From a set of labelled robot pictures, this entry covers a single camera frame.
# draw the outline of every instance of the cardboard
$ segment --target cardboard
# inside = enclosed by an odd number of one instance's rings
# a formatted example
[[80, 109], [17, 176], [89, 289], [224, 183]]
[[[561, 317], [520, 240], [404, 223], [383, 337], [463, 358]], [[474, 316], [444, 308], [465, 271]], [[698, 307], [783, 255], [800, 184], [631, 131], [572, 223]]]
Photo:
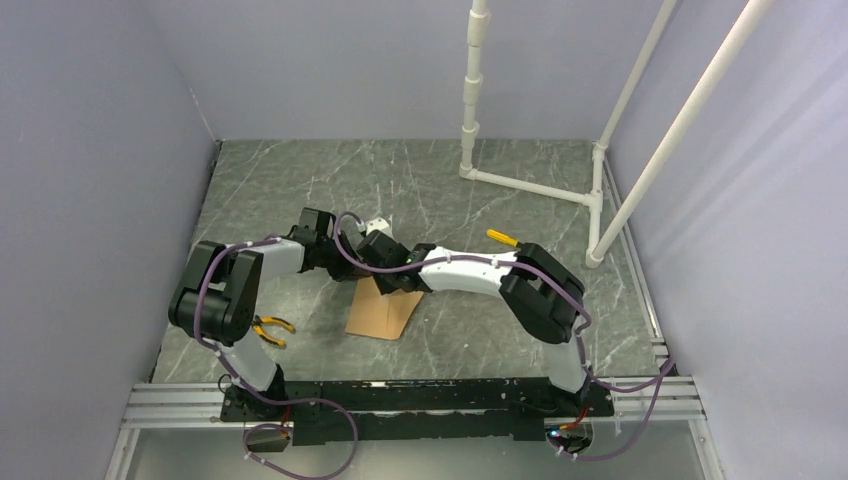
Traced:
[[345, 332], [397, 340], [423, 295], [423, 292], [406, 293], [401, 290], [380, 295], [374, 279], [363, 278], [356, 283]]

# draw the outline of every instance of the black and white robotic arm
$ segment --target black and white robotic arm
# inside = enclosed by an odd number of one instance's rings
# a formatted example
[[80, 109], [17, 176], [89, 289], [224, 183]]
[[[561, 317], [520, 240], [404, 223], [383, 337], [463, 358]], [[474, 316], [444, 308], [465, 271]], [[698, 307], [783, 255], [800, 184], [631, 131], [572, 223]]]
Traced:
[[[304, 208], [297, 225], [287, 235], [269, 237], [270, 244], [229, 253], [212, 274], [200, 309], [199, 334], [214, 342], [239, 375], [256, 390], [273, 400], [286, 400], [281, 367], [268, 357], [259, 337], [251, 334], [256, 298], [262, 282], [281, 275], [323, 268], [336, 281], [372, 276], [348, 261], [333, 241], [336, 217]], [[460, 257], [434, 244], [417, 244], [411, 250], [392, 238], [390, 225], [382, 219], [366, 222], [360, 228], [364, 237], [354, 248], [347, 236], [339, 234], [345, 253], [368, 267], [392, 268], [421, 261]], [[565, 267], [542, 247], [518, 244], [518, 250], [500, 254], [474, 254], [491, 263], [451, 261], [433, 263], [399, 273], [374, 273], [381, 293], [437, 292], [459, 290], [503, 298], [524, 329], [543, 342], [550, 365], [549, 378], [556, 387], [573, 394], [575, 400], [588, 389], [574, 340], [578, 313], [550, 286], [534, 275], [505, 266], [510, 262], [532, 265], [554, 279], [574, 299], [582, 303], [584, 287]], [[194, 319], [204, 276], [213, 259], [226, 245], [202, 241], [192, 251], [168, 310], [170, 322], [195, 336]], [[256, 401], [249, 405], [261, 414], [273, 409]]]

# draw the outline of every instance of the gray marble surface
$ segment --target gray marble surface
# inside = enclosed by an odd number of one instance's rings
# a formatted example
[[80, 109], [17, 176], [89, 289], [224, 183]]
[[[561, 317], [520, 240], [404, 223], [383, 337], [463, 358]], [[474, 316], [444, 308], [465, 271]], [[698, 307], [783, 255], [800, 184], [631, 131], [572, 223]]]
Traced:
[[[584, 192], [591, 187], [587, 141], [480, 140], [484, 171]], [[585, 267], [585, 207], [460, 179], [459, 141], [228, 141], [218, 159], [195, 241], [236, 243], [288, 231], [304, 206], [363, 218], [383, 216], [396, 239], [494, 253], [494, 228], [543, 245], [586, 285], [595, 326], [584, 334], [600, 375], [657, 372], [635, 282], [620, 242], [595, 270]], [[607, 201], [603, 224], [612, 217]], [[291, 380], [475, 378], [545, 375], [541, 344], [500, 299], [463, 292], [425, 295], [399, 340], [344, 333], [354, 283], [312, 271], [261, 287], [257, 313], [298, 329], [285, 350], [263, 345]], [[169, 326], [155, 382], [215, 380], [207, 350]]]

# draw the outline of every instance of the yellow screwdriver handle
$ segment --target yellow screwdriver handle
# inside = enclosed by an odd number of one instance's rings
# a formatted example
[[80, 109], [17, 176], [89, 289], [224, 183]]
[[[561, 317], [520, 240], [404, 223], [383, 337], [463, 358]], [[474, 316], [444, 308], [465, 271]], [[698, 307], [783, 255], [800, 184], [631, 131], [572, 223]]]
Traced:
[[495, 241], [501, 242], [503, 244], [509, 245], [510, 247], [517, 247], [518, 246], [518, 240], [510, 237], [509, 235], [503, 234], [503, 233], [501, 233], [497, 230], [492, 230], [490, 228], [489, 230], [486, 230], [486, 235], [489, 238], [491, 238], [492, 240], [495, 240]]

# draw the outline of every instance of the gray wall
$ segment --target gray wall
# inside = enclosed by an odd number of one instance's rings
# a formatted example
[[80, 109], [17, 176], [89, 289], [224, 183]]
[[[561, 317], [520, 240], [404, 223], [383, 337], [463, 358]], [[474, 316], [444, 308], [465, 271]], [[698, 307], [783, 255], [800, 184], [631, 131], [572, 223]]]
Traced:
[[0, 64], [0, 476], [102, 478], [213, 142], [137, 2], [5, 2]]
[[[743, 3], [683, 2], [613, 137], [619, 186]], [[775, 2], [632, 218], [729, 479], [848, 471], [847, 18], [844, 1]]]
[[[459, 138], [470, 0], [145, 0], [216, 138]], [[490, 2], [481, 136], [597, 138], [660, 0]]]

